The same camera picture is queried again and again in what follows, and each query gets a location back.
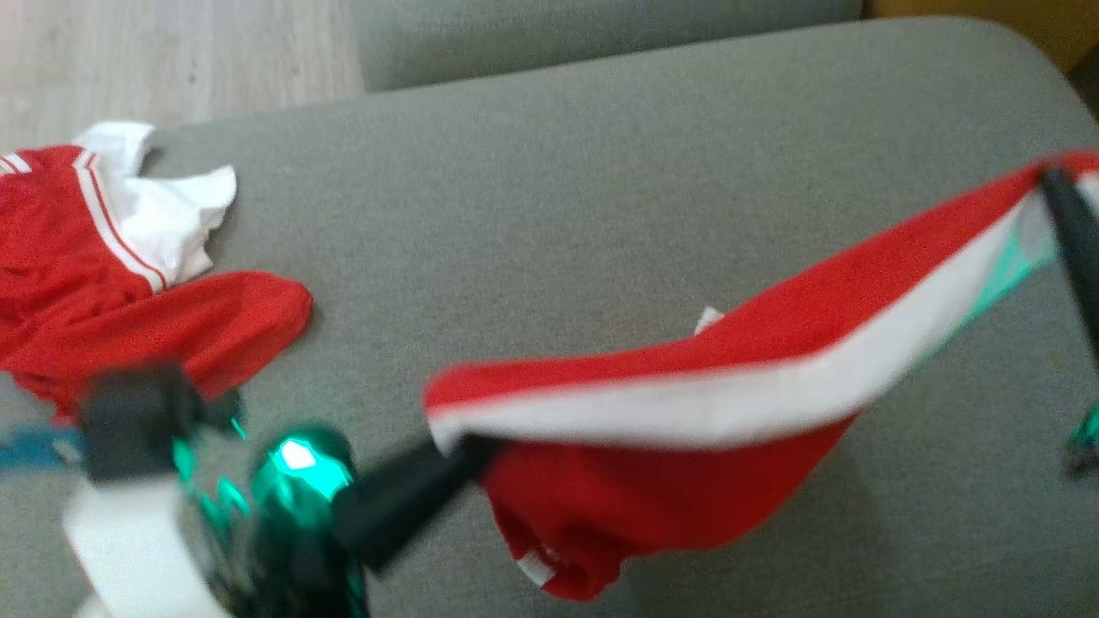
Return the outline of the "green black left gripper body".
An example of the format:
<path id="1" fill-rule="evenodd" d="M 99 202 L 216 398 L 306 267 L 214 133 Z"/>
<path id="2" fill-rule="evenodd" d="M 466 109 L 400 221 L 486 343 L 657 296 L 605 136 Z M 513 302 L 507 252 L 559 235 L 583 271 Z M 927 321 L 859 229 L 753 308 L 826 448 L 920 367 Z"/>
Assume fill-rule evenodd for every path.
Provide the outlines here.
<path id="1" fill-rule="evenodd" d="M 231 615 L 370 614 L 364 571 L 334 531 L 334 498 L 354 478 L 344 434 L 306 424 L 263 446 L 247 492 L 220 481 L 215 584 Z"/>

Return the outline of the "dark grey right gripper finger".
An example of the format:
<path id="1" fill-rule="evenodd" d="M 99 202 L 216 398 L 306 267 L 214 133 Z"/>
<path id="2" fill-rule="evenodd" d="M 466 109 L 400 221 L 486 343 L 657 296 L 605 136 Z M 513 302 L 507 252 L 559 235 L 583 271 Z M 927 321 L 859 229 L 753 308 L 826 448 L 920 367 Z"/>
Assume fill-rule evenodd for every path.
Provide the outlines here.
<path id="1" fill-rule="evenodd" d="M 1098 222 L 1091 207 L 1072 179 L 1072 174 L 1057 166 L 1040 172 L 1041 194 L 1055 227 L 1057 243 L 1072 293 L 1083 317 L 1094 361 L 1098 361 Z"/>

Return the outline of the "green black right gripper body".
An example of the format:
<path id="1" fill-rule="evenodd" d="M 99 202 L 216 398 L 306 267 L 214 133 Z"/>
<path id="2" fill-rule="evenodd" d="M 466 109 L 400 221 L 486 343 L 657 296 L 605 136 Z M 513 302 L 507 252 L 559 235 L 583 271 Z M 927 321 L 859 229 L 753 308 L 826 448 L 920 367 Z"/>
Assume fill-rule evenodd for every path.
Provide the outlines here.
<path id="1" fill-rule="evenodd" d="M 1072 430 L 1066 441 L 1063 470 L 1069 478 L 1083 478 L 1098 470 L 1098 402 Z"/>

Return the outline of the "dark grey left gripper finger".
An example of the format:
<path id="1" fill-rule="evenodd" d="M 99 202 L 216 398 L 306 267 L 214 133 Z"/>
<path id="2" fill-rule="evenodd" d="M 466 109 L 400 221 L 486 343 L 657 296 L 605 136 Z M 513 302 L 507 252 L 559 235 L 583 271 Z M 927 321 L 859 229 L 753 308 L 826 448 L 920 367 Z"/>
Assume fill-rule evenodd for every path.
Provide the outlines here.
<path id="1" fill-rule="evenodd" d="M 486 470 L 478 457 L 398 457 L 343 489 L 343 550 L 380 573 Z"/>
<path id="2" fill-rule="evenodd" d="M 479 481 L 498 457 L 500 441 L 467 435 L 452 452 L 432 441 L 374 466 L 335 497 L 337 530 L 417 529 Z"/>

